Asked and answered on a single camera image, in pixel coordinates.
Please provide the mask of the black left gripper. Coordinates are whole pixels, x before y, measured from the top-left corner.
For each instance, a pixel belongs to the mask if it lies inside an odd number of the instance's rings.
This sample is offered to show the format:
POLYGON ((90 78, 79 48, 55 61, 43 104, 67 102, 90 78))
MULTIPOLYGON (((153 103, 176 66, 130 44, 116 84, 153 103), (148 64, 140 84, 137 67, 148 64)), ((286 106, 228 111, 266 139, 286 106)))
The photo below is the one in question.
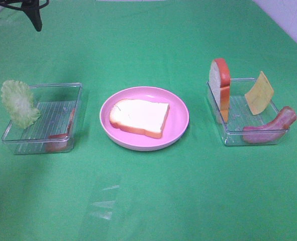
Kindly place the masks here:
POLYGON ((49 0, 0 0, 0 6, 12 10, 24 10, 24 13, 30 19, 35 30, 42 30, 42 21, 39 9, 49 5, 49 0))

